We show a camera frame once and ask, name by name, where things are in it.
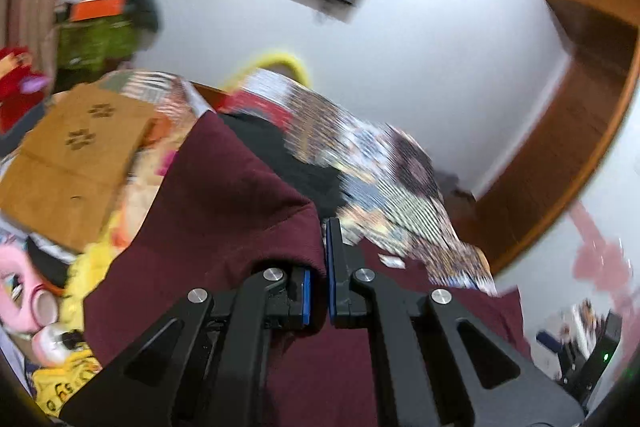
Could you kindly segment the orange box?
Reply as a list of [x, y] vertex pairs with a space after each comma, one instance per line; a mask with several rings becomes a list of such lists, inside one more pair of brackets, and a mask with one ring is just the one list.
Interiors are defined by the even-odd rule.
[[119, 16], [124, 12], [126, 0], [84, 0], [70, 9], [70, 21], [82, 22], [95, 18]]

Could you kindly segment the black folded garment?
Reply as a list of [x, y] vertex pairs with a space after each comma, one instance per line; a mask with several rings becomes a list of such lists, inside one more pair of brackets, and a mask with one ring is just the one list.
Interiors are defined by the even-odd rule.
[[337, 169], [294, 157], [285, 146], [283, 132], [265, 119], [247, 114], [219, 117], [273, 172], [314, 203], [320, 220], [337, 216], [338, 208], [345, 205]]

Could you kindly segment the wooden door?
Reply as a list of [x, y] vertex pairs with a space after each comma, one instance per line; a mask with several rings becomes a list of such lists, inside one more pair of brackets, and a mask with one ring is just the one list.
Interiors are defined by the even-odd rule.
[[577, 198], [622, 123], [639, 75], [639, 0], [546, 0], [573, 50], [534, 129], [476, 202], [454, 212], [459, 236], [498, 274]]

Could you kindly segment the wooden lap desk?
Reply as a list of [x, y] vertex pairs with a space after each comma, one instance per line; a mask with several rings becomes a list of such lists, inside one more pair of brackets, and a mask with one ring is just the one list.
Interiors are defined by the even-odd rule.
[[25, 135], [1, 181], [11, 221], [71, 251], [95, 242], [155, 107], [95, 84], [64, 94]]

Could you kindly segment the yellow headboard edge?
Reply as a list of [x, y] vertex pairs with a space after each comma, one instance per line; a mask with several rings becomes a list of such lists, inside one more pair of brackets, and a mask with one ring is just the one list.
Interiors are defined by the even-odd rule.
[[275, 67], [282, 66], [287, 69], [291, 74], [291, 79], [301, 86], [310, 89], [311, 80], [308, 74], [308, 70], [305, 68], [303, 62], [299, 60], [295, 55], [283, 52], [283, 51], [271, 51], [265, 54], [259, 55], [255, 60], [242, 67], [239, 72], [233, 74], [229, 79], [224, 80], [221, 90], [224, 92], [232, 92], [238, 89], [243, 81], [257, 69], [274, 69]]

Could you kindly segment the red plush toy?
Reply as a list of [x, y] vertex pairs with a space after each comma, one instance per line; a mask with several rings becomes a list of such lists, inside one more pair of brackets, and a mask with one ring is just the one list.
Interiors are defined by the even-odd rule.
[[9, 132], [44, 100], [51, 78], [35, 69], [27, 48], [2, 48], [0, 74], [1, 132]]

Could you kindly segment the green patterned storage box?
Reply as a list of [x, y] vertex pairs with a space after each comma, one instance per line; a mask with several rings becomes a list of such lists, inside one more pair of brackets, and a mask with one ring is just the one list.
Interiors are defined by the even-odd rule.
[[100, 17], [58, 26], [58, 69], [97, 72], [107, 60], [122, 60], [137, 49], [138, 33], [123, 16]]

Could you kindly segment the maroon button-up shirt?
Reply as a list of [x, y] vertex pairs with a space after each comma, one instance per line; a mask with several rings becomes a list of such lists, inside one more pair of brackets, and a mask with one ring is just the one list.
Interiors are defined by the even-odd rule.
[[[84, 302], [85, 336], [110, 363], [195, 287], [228, 291], [260, 262], [323, 267], [316, 207], [282, 181], [212, 112], [189, 132], [131, 244]], [[268, 426], [373, 426], [369, 341], [324, 325], [278, 341]]]

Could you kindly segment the pile of papers and bags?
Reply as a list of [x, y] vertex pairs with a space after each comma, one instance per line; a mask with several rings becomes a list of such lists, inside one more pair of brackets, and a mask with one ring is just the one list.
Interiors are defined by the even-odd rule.
[[1, 225], [1, 358], [17, 388], [54, 421], [101, 369], [81, 327], [63, 317], [64, 289], [51, 280], [70, 265], [56, 247]]

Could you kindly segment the patchwork patterned bedspread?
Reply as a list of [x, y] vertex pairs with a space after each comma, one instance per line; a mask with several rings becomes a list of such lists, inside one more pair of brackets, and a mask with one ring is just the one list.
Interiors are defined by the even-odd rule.
[[168, 72], [121, 69], [99, 87], [155, 106], [170, 126], [134, 158], [108, 233], [117, 249], [139, 231], [178, 148], [207, 109], [250, 115], [280, 129], [297, 160], [337, 170], [344, 206], [338, 208], [344, 243], [363, 239], [381, 248], [381, 260], [403, 268], [411, 260], [431, 281], [495, 292], [484, 254], [462, 241], [445, 208], [445, 183], [411, 135], [390, 124], [357, 118], [347, 109], [268, 68], [255, 67], [218, 106], [194, 84]]

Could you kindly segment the grey stuffed pillow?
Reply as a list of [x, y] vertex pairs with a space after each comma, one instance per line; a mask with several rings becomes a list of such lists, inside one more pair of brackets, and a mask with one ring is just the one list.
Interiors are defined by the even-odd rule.
[[160, 8], [156, 0], [125, 0], [125, 13], [134, 27], [157, 34], [162, 29]]

